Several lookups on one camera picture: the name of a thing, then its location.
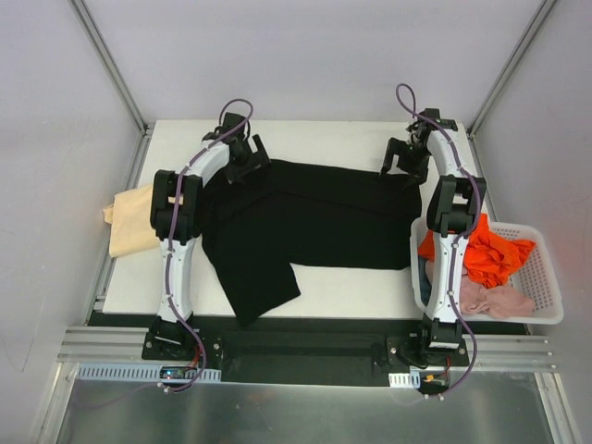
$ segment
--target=beige cloth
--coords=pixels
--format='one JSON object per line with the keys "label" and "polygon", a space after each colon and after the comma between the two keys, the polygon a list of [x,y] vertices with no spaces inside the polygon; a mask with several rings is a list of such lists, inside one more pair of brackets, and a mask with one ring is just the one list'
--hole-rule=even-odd
{"label": "beige cloth", "polygon": [[152,185],[116,194],[112,205],[103,210],[105,222],[111,224],[109,255],[125,256],[158,246],[150,226]]}

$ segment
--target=gray wall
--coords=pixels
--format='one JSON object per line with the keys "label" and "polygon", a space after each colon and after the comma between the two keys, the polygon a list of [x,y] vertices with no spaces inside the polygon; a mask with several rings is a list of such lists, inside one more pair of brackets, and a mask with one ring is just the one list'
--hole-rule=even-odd
{"label": "gray wall", "polygon": [[66,0],[0,6],[0,442],[32,442],[138,133]]}
{"label": "gray wall", "polygon": [[406,120],[394,86],[470,123],[540,0],[88,0],[142,113]]}
{"label": "gray wall", "polygon": [[549,328],[582,436],[592,437],[592,3],[562,1],[486,125],[478,153],[501,220],[553,253],[565,307]]}

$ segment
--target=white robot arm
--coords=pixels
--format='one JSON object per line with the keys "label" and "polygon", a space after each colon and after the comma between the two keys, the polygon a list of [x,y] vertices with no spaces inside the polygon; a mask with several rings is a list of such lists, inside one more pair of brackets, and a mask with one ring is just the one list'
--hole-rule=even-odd
{"label": "white robot arm", "polygon": [[[419,343],[410,345],[407,353],[413,355],[407,360],[413,364],[428,355],[454,353],[463,341],[463,328],[457,315],[463,257],[468,233],[478,219],[487,187],[484,179],[467,177],[464,162],[452,147],[458,144],[456,123],[441,119],[439,110],[433,108],[427,108],[419,116],[426,119],[420,118],[408,128],[408,141],[390,139],[381,171],[382,174],[389,171],[397,155],[397,167],[410,174],[412,183],[421,184],[426,181],[431,155],[440,175],[426,216],[428,228],[434,231],[436,251],[432,291]],[[439,128],[427,121],[437,122]],[[405,350],[398,352],[403,358],[405,354]]]}
{"label": "white robot arm", "polygon": [[[202,186],[210,181],[210,179],[220,169],[228,165],[230,161],[230,150],[228,145],[219,142],[213,147],[208,146],[211,141],[202,142],[202,150],[205,154],[202,155],[193,166],[187,171],[187,176],[195,176],[202,179]],[[168,295],[173,295],[173,303],[180,316],[187,320],[192,313],[190,301],[190,280],[191,280],[191,257],[193,255],[193,248],[195,247],[196,238],[188,239],[185,243],[180,240],[173,240],[173,253],[170,260],[167,273],[167,256],[169,254],[169,240],[160,240],[160,251],[163,257],[163,282],[169,284],[163,286],[163,294],[160,300],[160,307],[158,308],[157,316],[163,321],[176,323],[177,317],[170,308],[168,303]]]}
{"label": "white robot arm", "polygon": [[183,322],[191,323],[191,257],[201,234],[204,187],[222,169],[232,183],[269,164],[257,135],[253,136],[257,149],[251,150],[245,120],[226,113],[222,124],[205,135],[200,152],[188,165],[179,172],[159,170],[154,176],[150,223],[160,240],[164,285],[158,314],[144,341],[150,347],[144,347],[143,359],[191,359],[194,355],[195,341]]}

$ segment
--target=white tabletop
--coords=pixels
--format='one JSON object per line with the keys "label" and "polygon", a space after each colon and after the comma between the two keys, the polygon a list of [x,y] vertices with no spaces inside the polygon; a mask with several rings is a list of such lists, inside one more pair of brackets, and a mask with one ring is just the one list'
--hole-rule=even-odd
{"label": "white tabletop", "polygon": [[[376,173],[390,137],[406,139],[407,123],[253,121],[270,158]],[[159,120],[138,186],[152,183],[158,169],[179,169],[199,149],[214,120]],[[464,127],[459,126],[459,152],[475,173]],[[430,159],[427,182],[421,186],[423,214],[438,173]],[[158,249],[118,258],[106,294],[104,313],[155,314],[162,289]],[[418,319],[410,269],[367,270],[293,265],[302,295],[265,316]],[[234,315],[216,271],[201,247],[192,259],[191,303],[196,315]]]}

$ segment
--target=plastic laundry basket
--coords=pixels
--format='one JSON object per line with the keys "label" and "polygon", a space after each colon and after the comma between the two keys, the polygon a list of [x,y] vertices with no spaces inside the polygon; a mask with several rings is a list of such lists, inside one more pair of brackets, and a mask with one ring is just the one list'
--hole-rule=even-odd
{"label": "plastic laundry basket", "polygon": [[[523,294],[535,301],[535,311],[531,317],[508,317],[494,319],[488,314],[465,315],[467,321],[519,322],[522,324],[558,324],[563,319],[561,293],[555,273],[545,246],[542,234],[526,225],[503,224],[489,221],[489,228],[494,233],[509,241],[528,239],[536,242],[536,248],[530,253],[526,264],[511,276],[511,284]],[[415,302],[421,309],[425,305],[421,299],[419,287],[419,268],[417,249],[427,233],[426,219],[415,219],[411,226],[411,272]]]}

